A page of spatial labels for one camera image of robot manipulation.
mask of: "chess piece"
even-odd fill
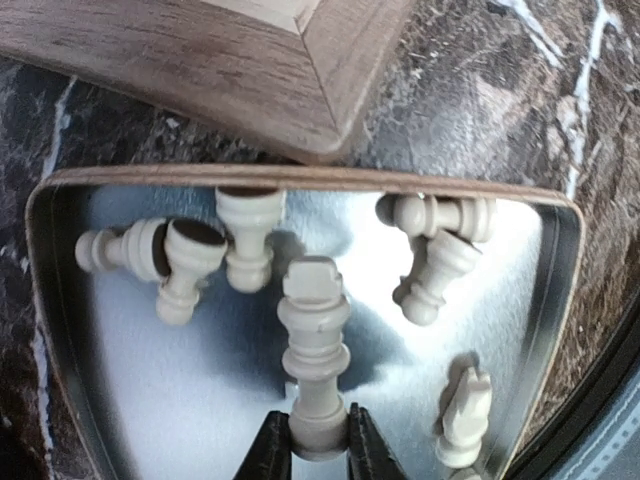
[[[76,262],[85,272],[125,267],[143,282],[162,282],[169,275],[163,242],[164,218],[139,220],[121,236],[112,229],[89,231],[76,242]]]
[[[471,272],[482,253],[473,245],[439,230],[427,245],[427,263],[402,299],[404,316],[416,325],[430,325],[446,303],[443,294],[449,284]]]
[[[171,275],[158,289],[156,312],[169,325],[185,325],[200,300],[198,283],[220,268],[227,242],[204,223],[177,219],[169,223],[164,250]]]
[[[234,240],[227,254],[227,278],[239,292],[254,293],[269,282],[273,250],[265,239],[280,221],[284,202],[281,190],[216,189],[218,217]]]
[[[467,468],[478,459],[489,428],[491,401],[489,374],[468,368],[442,417],[444,433],[436,441],[436,456],[444,465]]]
[[[407,195],[396,201],[393,216],[398,228],[410,237],[433,238],[442,229],[469,242],[487,242],[495,230],[496,210],[494,199]]]
[[[482,480],[482,478],[474,469],[465,468],[464,470],[455,472],[449,480]]]
[[[329,258],[294,260],[283,286],[278,317],[289,332],[289,348],[282,364],[299,387],[289,418],[293,450],[306,460],[322,461],[347,447],[347,412],[337,378],[351,359],[342,343],[351,307]]]

